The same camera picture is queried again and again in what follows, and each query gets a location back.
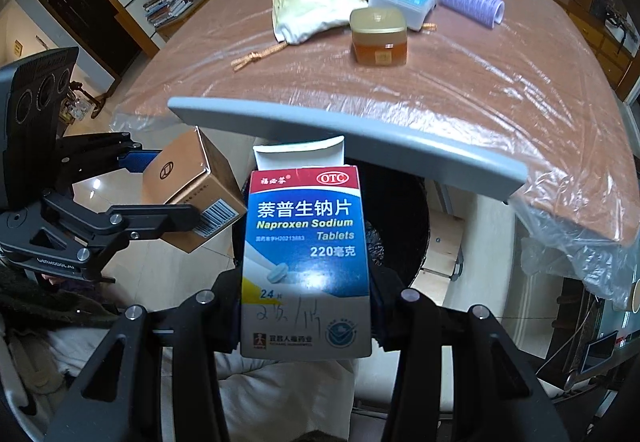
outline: door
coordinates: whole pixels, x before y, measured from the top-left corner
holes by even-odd
[[[142,51],[116,21],[109,0],[39,0],[111,75],[122,78]]]

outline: circular emblem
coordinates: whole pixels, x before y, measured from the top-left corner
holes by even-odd
[[[356,325],[348,319],[331,321],[326,327],[325,336],[335,348],[346,348],[356,340]]]
[[[171,174],[171,171],[173,170],[174,170],[174,163],[167,162],[164,166],[162,166],[162,169],[160,170],[160,179],[164,180],[165,178],[167,178],[167,176],[169,176]]]

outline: black trash bag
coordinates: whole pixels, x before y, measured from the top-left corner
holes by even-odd
[[[345,159],[345,164],[358,168],[367,251],[373,263],[395,270],[402,283],[411,285],[429,246],[429,208],[422,180],[358,160]],[[242,194],[246,204],[249,180],[244,183]],[[246,215],[232,226],[237,267],[242,266],[244,257],[245,230]]]

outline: drawer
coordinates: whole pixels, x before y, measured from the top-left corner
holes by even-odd
[[[618,53],[619,48],[620,48],[620,43],[618,42],[614,43],[613,41],[610,41],[607,38],[605,38],[605,40],[602,41],[602,46],[600,47],[600,49],[605,54],[607,54],[609,59],[612,59],[613,62],[615,62],[615,64],[618,65],[623,72],[625,72],[626,67],[628,67],[629,63],[631,62],[631,59],[629,59],[629,57],[625,54],[624,48],[622,48],[620,50],[620,53]]]
[[[609,57],[604,56],[600,52],[598,53],[598,55],[596,55],[596,59],[602,66],[602,69],[604,70],[604,74],[609,79],[609,84],[614,88],[617,88],[618,83],[622,80],[622,75],[624,72],[620,70],[620,68],[617,67],[613,63],[613,61],[609,59]]]
[[[592,44],[596,48],[599,48],[600,43],[602,42],[602,37],[603,37],[602,32],[600,32],[599,30],[596,30],[590,24],[584,22],[582,19],[580,19],[578,16],[575,16],[574,14],[569,14],[569,17],[572,19],[574,24],[578,27],[578,30],[580,30],[580,33],[587,40],[587,42]]]

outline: black logo on box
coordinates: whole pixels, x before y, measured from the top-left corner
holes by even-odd
[[[267,349],[267,334],[254,334],[254,348]]]
[[[167,178],[167,176],[169,176],[171,174],[171,171],[173,170],[174,170],[174,163],[167,162],[164,166],[162,166],[162,169],[160,170],[160,179],[164,180],[165,178]]]

